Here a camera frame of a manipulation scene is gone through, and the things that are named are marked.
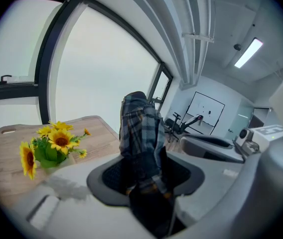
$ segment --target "wooden tabletop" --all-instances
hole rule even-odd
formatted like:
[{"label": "wooden tabletop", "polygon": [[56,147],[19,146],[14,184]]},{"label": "wooden tabletop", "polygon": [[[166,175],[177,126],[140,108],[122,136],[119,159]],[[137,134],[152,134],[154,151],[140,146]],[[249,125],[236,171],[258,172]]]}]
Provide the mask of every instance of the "wooden tabletop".
[{"label": "wooden tabletop", "polygon": [[[87,156],[80,159],[76,153],[73,157],[76,163],[89,162],[97,157],[119,152],[119,136],[99,116],[88,116],[66,121],[73,125],[72,134],[82,135],[84,128],[92,134],[81,140],[80,148],[87,149]],[[43,125],[12,125],[0,128],[0,203],[11,206],[19,197],[33,189],[47,175],[38,166],[34,180],[24,176],[20,161],[19,146],[21,141],[30,142],[37,137],[36,131]]]}]

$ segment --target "glass panel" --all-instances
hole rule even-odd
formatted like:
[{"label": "glass panel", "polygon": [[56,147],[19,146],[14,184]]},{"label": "glass panel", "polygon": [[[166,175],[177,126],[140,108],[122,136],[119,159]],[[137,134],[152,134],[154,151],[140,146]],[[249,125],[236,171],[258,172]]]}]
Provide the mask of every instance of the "glass panel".
[{"label": "glass panel", "polygon": [[158,110],[159,109],[160,104],[159,103],[155,103],[155,109]]},{"label": "glass panel", "polygon": [[253,111],[254,107],[248,101],[242,99],[231,127],[226,134],[227,139],[233,140],[244,127],[248,127]]},{"label": "glass panel", "polygon": [[58,69],[56,120],[99,115],[119,132],[123,97],[135,91],[147,93],[157,67],[129,33],[85,8],[67,39]]},{"label": "glass panel", "polygon": [[163,93],[165,92],[168,81],[169,79],[167,78],[167,76],[163,72],[161,72],[159,81],[157,83],[157,86],[156,86],[156,89],[155,89],[155,92],[152,98],[162,100]]},{"label": "glass panel", "polygon": [[16,124],[42,124],[38,109],[38,97],[0,100],[0,127]]},{"label": "glass panel", "polygon": [[34,82],[42,40],[60,2],[17,0],[0,20],[0,77],[7,82]]}]

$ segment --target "black chair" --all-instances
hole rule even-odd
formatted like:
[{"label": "black chair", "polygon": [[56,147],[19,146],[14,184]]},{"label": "black chair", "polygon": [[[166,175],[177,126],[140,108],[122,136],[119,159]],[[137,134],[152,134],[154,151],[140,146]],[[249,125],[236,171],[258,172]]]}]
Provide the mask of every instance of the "black chair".
[{"label": "black chair", "polygon": [[178,132],[180,130],[179,125],[176,123],[181,116],[178,113],[173,114],[175,117],[175,121],[172,119],[166,119],[165,125],[167,126],[167,130],[165,130],[165,133],[169,134],[168,142],[170,142],[171,136],[175,137],[177,141],[179,141],[179,138],[174,134],[174,132]]},{"label": "black chair", "polygon": [[168,142],[170,142],[171,136],[175,137],[177,139],[177,141],[179,141],[179,137],[177,135],[175,135],[175,132],[177,134],[182,134],[182,133],[185,132],[185,129],[187,127],[196,123],[198,120],[200,120],[199,123],[201,123],[202,119],[203,119],[203,115],[198,115],[197,117],[195,117],[190,122],[187,123],[187,121],[186,121],[186,122],[178,125],[177,121],[180,119],[181,116],[178,113],[174,113],[173,115],[176,117],[175,121],[173,121],[172,119],[166,119],[166,121],[165,121],[165,125],[168,128],[168,130],[165,130],[165,133],[169,134]]}]

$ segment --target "ceiling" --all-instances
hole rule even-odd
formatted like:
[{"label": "ceiling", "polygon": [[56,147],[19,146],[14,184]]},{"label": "ceiling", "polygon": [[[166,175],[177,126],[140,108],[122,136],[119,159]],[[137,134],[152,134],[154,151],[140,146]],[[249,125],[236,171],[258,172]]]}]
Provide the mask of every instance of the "ceiling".
[{"label": "ceiling", "polygon": [[[199,18],[197,0],[190,2],[195,21]],[[200,32],[196,22],[195,31]],[[208,45],[206,61],[244,83],[251,84],[283,68],[283,12],[272,0],[211,0],[210,36],[214,36],[214,43]],[[255,37],[263,46],[240,69],[234,67]],[[241,51],[234,49],[235,44],[241,44]]]}]

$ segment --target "fluorescent light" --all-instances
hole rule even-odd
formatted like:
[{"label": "fluorescent light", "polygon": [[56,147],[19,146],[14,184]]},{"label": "fluorescent light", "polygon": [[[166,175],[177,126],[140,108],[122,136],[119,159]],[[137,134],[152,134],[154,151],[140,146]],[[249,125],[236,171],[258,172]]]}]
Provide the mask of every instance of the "fluorescent light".
[{"label": "fluorescent light", "polygon": [[235,63],[235,67],[241,68],[260,49],[263,43],[258,39],[253,39],[252,43]]},{"label": "fluorescent light", "polygon": [[241,116],[241,117],[244,117],[244,118],[247,118],[248,119],[248,117],[246,117],[246,116],[243,116],[243,115],[241,115],[241,114],[238,114],[239,116]]}]

